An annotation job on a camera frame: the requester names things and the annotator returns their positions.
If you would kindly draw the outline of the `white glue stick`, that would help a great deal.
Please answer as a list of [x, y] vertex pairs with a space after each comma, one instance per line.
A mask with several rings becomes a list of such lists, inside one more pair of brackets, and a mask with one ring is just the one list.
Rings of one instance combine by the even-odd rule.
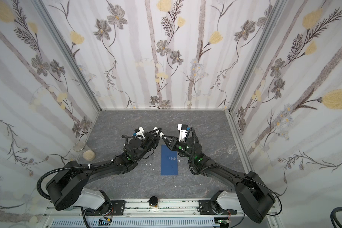
[[161, 129], [161, 128], [155, 127], [155, 128], [154, 128], [154, 132], [155, 132], [160, 138], [163, 138], [164, 133], [162, 132], [162, 129]]

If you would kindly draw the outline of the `dark blue envelope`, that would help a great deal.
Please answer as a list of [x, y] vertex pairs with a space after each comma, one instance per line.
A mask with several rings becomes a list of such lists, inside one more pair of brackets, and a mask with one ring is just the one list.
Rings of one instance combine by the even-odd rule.
[[161, 176], [178, 175], [178, 154], [166, 145], [161, 146]]

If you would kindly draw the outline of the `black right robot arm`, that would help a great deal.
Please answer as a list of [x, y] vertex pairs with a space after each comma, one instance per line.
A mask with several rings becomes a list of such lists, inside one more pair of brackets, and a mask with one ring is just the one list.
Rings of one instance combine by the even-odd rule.
[[168, 135], [161, 138], [171, 151], [177, 151], [188, 159], [189, 170], [193, 175], [211, 177], [232, 187], [242, 211], [252, 221], [261, 223], [268, 215], [276, 200], [270, 188], [256, 173], [241, 173], [218, 164], [203, 153], [197, 137], [192, 136], [185, 142]]

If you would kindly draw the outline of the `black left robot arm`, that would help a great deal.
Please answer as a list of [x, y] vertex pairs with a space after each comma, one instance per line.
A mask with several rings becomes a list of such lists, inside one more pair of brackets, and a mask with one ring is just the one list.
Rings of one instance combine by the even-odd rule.
[[132, 136], [123, 135], [123, 152], [113, 159], [79, 164], [68, 162], [42, 175], [37, 181], [37, 191], [45, 199], [51, 200], [57, 211], [70, 207], [86, 207], [99, 210], [110, 205], [110, 199], [103, 191], [88, 190], [85, 186], [99, 179], [121, 175], [132, 171], [138, 162], [146, 159], [149, 151], [154, 151], [161, 137], [161, 128], [143, 133], [141, 128]]

